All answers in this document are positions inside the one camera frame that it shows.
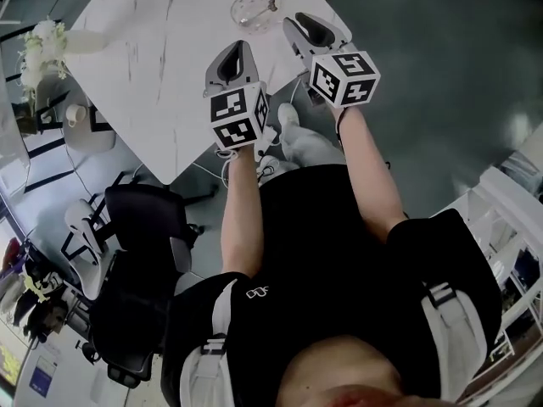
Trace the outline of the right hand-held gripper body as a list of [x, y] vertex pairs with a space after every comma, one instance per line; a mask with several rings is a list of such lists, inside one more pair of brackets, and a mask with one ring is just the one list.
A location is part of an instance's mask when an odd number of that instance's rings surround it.
[[309, 70], [309, 86], [336, 109], [369, 103], [381, 78], [369, 54], [337, 26], [298, 12], [283, 19], [294, 55]]

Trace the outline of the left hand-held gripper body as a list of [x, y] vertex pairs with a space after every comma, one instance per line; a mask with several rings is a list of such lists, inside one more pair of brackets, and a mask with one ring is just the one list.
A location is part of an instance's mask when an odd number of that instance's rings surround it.
[[204, 96], [210, 100], [210, 127], [221, 151], [261, 139], [270, 112], [266, 89], [246, 41], [233, 42], [211, 62]]

